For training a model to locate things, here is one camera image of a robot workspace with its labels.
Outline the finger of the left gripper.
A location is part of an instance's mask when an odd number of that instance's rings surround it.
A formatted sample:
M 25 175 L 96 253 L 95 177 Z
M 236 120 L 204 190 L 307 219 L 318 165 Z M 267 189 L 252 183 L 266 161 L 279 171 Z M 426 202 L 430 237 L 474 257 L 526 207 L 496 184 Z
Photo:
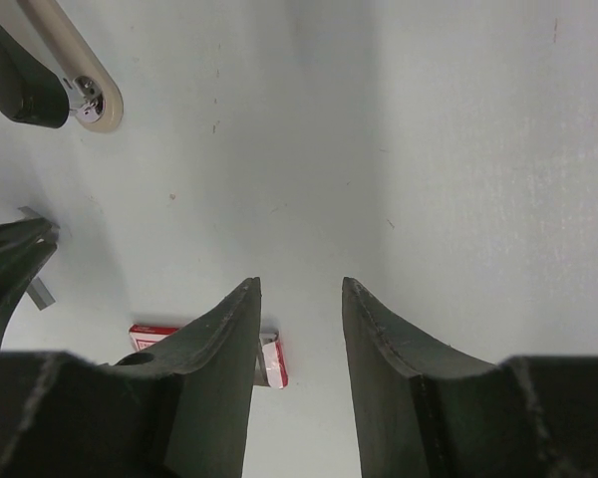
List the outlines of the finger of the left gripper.
M 45 218 L 0 224 L 0 348 L 16 307 L 56 250 L 56 228 Z

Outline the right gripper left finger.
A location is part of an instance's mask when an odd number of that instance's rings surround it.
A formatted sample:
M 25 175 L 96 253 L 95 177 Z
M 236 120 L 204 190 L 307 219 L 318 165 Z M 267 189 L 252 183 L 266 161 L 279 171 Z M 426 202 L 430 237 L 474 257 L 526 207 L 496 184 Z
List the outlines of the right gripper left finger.
M 261 319 L 249 278 L 116 364 L 0 353 L 0 477 L 238 477 Z

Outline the red white staple box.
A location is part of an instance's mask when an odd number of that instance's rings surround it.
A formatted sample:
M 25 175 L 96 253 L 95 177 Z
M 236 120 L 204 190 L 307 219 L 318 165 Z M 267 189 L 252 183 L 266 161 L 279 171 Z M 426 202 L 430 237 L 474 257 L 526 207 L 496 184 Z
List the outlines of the red white staple box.
M 146 349 L 178 331 L 178 327 L 132 325 L 129 335 L 136 352 Z M 283 389 L 288 385 L 279 332 L 264 327 L 259 333 L 259 352 L 255 366 L 254 384 Z

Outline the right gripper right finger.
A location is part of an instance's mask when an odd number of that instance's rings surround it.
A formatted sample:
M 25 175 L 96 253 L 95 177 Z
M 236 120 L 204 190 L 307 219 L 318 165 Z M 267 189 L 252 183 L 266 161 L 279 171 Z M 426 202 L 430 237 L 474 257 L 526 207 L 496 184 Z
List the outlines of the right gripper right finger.
M 342 319 L 364 476 L 598 477 L 598 356 L 489 363 L 352 278 Z

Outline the grey staple strip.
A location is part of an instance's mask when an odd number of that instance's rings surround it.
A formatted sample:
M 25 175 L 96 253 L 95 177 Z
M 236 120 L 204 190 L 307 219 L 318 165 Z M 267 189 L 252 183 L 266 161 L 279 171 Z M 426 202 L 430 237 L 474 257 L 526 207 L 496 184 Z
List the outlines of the grey staple strip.
M 56 234 L 56 235 L 59 234 L 60 228 L 59 228 L 59 226 L 55 222 L 53 222 L 51 219 L 48 219 L 45 216 L 41 215 L 40 213 L 38 213 L 37 211 L 35 211 L 31 207 L 29 207 L 29 206 L 21 206 L 21 207 L 18 208 L 18 210 L 20 211 L 20 213 L 23 215 L 23 217 L 25 219 L 45 219 L 45 220 L 47 220 L 52 225 L 51 232 L 53 234 Z
M 26 293 L 39 311 L 44 311 L 56 303 L 55 298 L 39 277 L 32 280 Z

